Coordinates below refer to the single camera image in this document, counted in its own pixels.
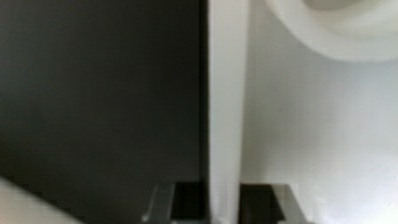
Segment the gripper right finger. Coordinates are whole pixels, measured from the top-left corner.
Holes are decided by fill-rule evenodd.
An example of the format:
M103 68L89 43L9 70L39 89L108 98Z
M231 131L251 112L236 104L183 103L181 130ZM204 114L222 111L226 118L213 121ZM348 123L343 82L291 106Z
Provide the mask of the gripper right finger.
M304 216L286 184L240 186L238 224L315 224Z

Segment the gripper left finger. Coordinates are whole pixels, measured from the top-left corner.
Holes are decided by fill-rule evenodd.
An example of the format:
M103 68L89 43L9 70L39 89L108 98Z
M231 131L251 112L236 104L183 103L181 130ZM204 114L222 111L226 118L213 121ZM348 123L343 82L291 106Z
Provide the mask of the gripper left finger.
M206 205L201 182L160 183L139 224L206 224Z

